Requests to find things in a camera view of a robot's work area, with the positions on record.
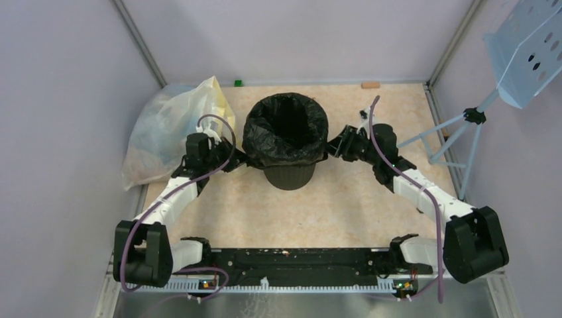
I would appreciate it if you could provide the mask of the black plastic trash bag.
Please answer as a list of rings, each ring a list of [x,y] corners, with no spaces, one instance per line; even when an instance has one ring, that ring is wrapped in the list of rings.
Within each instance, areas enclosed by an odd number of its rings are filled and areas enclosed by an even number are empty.
[[[325,156],[329,121],[324,108],[300,93],[258,101],[243,127],[242,148],[255,168],[307,166]]]

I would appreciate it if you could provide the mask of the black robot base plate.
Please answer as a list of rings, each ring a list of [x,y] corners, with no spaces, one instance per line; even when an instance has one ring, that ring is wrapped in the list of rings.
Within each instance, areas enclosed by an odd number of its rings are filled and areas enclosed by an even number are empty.
[[[229,287],[375,286],[391,275],[432,274],[423,264],[407,264],[387,248],[222,248],[204,252],[198,267],[225,271]]]

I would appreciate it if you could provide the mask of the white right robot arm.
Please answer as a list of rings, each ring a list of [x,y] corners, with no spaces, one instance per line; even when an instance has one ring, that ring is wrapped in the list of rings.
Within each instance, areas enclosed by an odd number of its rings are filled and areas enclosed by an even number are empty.
[[[327,143],[328,154],[371,165],[378,183],[410,202],[436,226],[435,239],[399,238],[398,249],[388,255],[391,269],[406,273],[415,264],[423,264],[466,284],[506,266],[510,255],[497,212],[489,206],[474,207],[442,190],[399,154],[390,125],[372,123],[366,111],[360,114],[362,125],[345,126]]]

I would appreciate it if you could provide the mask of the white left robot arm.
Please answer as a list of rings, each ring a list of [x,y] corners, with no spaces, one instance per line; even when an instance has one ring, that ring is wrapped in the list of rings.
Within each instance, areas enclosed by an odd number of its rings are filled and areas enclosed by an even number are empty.
[[[116,226],[113,278],[125,291],[137,286],[161,288],[183,268],[189,266],[204,274],[212,266],[206,240],[185,238],[171,244],[168,229],[197,199],[212,175],[231,172],[248,157],[226,138],[202,129],[188,135],[185,147],[180,165],[161,194],[140,215]]]

